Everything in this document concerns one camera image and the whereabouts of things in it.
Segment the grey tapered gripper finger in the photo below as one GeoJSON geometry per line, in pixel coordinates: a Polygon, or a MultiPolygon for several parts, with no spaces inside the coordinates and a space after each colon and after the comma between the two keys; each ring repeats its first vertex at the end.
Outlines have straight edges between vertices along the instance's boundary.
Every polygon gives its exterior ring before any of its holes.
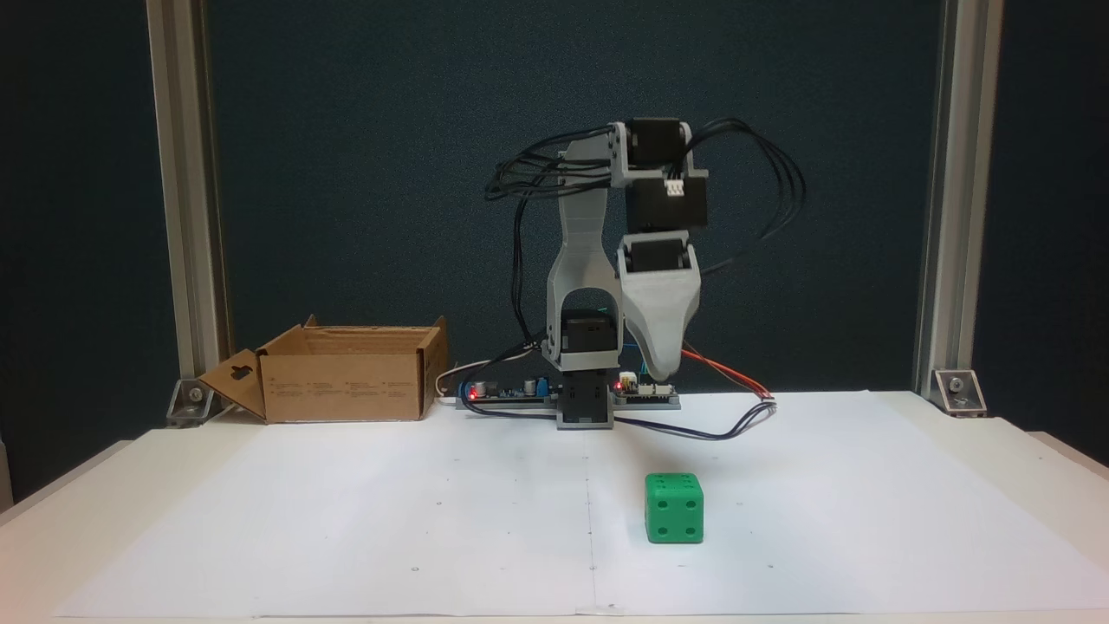
{"type": "Polygon", "coordinates": [[[632,333],[649,375],[665,382],[680,370],[685,330],[700,304],[696,252],[685,246],[676,257],[681,268],[635,272],[631,248],[623,245],[618,262],[625,328],[632,333]]]}

